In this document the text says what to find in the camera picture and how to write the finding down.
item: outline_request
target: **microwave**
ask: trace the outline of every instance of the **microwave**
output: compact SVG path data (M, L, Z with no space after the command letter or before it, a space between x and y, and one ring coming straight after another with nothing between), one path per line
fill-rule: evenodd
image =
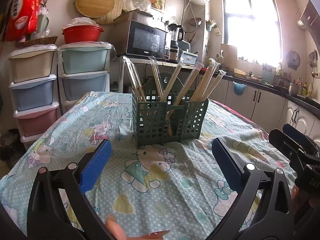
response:
M168 54L166 38L167 32L163 30L129 20L110 30L108 42L115 46L117 56L154 56L165 59L165 54Z

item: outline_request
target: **silver screw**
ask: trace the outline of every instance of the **silver screw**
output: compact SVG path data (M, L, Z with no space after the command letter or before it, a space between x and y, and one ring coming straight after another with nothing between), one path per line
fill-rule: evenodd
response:
M255 166L252 163L248 163L246 166L247 166L247 169L250 171L253 171L255 169Z
M68 169L69 169L69 170L74 170L76 167L77 167L77 164L76 164L76 163L70 163L70 164L68 165Z
M279 174L283 174L283 170L281 170L280 168L276 169L276 171L277 171Z
M41 168L38 170L38 172L39 172L40 174L42 174L42 173L45 173L46 170L47 170L47 169L46 169L45 167L41 167Z

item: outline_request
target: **blender handle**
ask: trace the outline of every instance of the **blender handle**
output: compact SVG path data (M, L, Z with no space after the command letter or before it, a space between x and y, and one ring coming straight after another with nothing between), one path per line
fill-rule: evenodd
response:
M184 36L184 30L181 28L181 29L179 29L179 33L178 33L178 41L182 41L183 40L183 36Z

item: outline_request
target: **black countertop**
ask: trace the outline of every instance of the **black countertop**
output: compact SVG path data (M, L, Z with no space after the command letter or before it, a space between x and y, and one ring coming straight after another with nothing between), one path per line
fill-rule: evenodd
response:
M249 80L234 77L231 75L225 75L222 79L225 79L228 81L234 81L236 83L240 83L240 84L244 84L244 85L254 87L257 89L265 90L267 92L270 92L270 93L279 95L281 97L287 98L288 100L290 100L290 101L296 103L297 105L303 107L304 109L308 110L310 113L312 113L314 116L316 116L320 120L320 104L318 104L314 101L312 102L313 105L311 105L311 104L308 104L307 102L301 100L299 96L293 97L293 96L290 96L286 93L283 93L282 91L276 90L274 87L270 87L267 85L261 85L261 84L254 83Z

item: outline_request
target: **cutting board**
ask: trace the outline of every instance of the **cutting board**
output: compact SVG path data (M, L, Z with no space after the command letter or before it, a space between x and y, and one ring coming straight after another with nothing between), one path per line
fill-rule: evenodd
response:
M122 9L124 8L124 1L123 0L114 0L115 5L113 9L108 12L107 15L100 17L100 18L95 18L96 23L100 24L105 24L109 25L113 23L113 20L118 18L121 15Z
M233 69L237 68L238 48L228 44L221 44L221 50L223 50L222 63L229 68L229 71L233 72Z
M76 0L77 10L89 18L99 18L109 13L115 5L115 0Z

